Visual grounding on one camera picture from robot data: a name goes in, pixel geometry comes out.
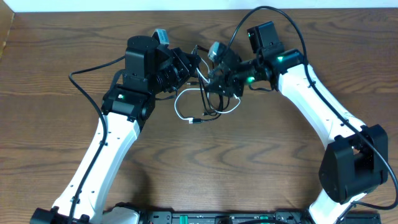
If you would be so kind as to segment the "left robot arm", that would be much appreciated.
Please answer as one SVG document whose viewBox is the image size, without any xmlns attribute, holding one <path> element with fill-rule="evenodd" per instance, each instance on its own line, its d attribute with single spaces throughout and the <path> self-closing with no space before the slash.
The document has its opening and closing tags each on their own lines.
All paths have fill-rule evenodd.
<svg viewBox="0 0 398 224">
<path fill-rule="evenodd" d="M 169 49 L 163 29 L 127 41 L 122 60 L 102 105 L 96 134 L 75 175 L 50 210 L 37 208 L 31 223 L 140 223 L 139 212 L 116 207 L 105 212 L 120 165 L 155 108 L 160 92 L 177 91 L 195 73 L 197 55 Z"/>
</svg>

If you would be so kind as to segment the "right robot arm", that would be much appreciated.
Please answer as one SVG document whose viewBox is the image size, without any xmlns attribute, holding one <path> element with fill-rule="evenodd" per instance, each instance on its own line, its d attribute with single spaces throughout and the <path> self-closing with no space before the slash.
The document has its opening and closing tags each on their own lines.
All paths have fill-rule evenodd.
<svg viewBox="0 0 398 224">
<path fill-rule="evenodd" d="M 318 172 L 322 191 L 308 209 L 313 223 L 338 223 L 349 207 L 388 179 L 388 139 L 380 125 L 366 126 L 324 87 L 296 49 L 285 50 L 273 22 L 248 30 L 255 58 L 244 61 L 227 45 L 215 42 L 208 58 L 207 90 L 241 97 L 246 85 L 268 81 L 288 98 L 318 134 L 325 154 Z"/>
</svg>

